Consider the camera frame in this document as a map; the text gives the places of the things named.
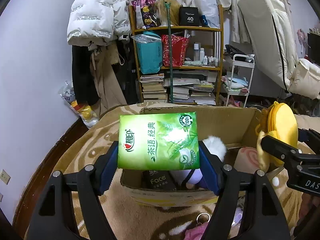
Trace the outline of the person's hand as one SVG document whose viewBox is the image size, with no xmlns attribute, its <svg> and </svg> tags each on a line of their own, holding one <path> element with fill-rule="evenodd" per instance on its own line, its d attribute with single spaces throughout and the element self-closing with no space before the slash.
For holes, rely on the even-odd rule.
<svg viewBox="0 0 320 240">
<path fill-rule="evenodd" d="M 307 193 L 302 194 L 302 202 L 300 205 L 300 210 L 299 210 L 299 221 L 298 223 L 301 223 L 304 217 L 309 213 L 311 208 L 313 206 L 319 206 L 320 198 L 319 197 L 314 197 L 312 195 L 309 195 Z"/>
</svg>

